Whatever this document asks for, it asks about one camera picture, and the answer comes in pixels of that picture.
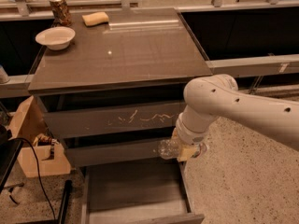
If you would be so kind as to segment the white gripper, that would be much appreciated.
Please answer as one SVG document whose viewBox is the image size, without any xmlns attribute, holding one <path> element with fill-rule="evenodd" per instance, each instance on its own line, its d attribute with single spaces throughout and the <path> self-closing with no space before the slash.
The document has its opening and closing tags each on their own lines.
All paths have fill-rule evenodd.
<svg viewBox="0 0 299 224">
<path fill-rule="evenodd" d="M 177 120 L 172 137 L 179 137 L 184 144 L 187 144 L 182 145 L 180 148 L 178 155 L 179 162 L 198 156 L 200 149 L 197 146 L 204 140 L 207 130 L 208 127 L 199 121 Z"/>
</svg>

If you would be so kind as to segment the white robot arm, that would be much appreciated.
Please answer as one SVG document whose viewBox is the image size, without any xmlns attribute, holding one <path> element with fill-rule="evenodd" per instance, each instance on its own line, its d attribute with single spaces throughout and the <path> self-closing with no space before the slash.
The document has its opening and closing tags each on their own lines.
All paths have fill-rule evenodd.
<svg viewBox="0 0 299 224">
<path fill-rule="evenodd" d="M 178 161 L 202 154 L 209 125 L 219 117 L 299 150 L 299 103 L 242 93 L 229 75 L 199 77 L 186 85 L 186 107 L 174 130 Z"/>
</svg>

